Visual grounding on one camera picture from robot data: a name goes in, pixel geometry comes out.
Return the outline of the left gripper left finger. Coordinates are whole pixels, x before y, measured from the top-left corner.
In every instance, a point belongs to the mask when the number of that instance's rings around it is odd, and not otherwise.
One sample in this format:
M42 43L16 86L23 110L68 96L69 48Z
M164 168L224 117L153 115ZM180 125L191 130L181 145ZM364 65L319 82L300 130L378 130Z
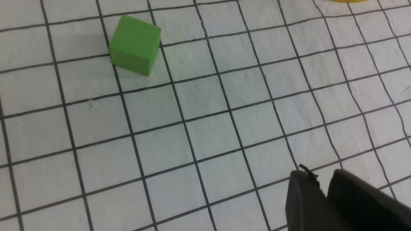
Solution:
M286 198L289 231L349 231L350 226L329 203L317 175L306 166L290 173Z

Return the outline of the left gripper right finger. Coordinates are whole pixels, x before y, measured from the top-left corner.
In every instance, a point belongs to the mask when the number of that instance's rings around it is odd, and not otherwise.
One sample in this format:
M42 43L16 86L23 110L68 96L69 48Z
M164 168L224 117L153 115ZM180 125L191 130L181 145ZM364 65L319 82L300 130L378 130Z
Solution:
M328 201L355 231L409 231L408 206L346 170L335 170Z

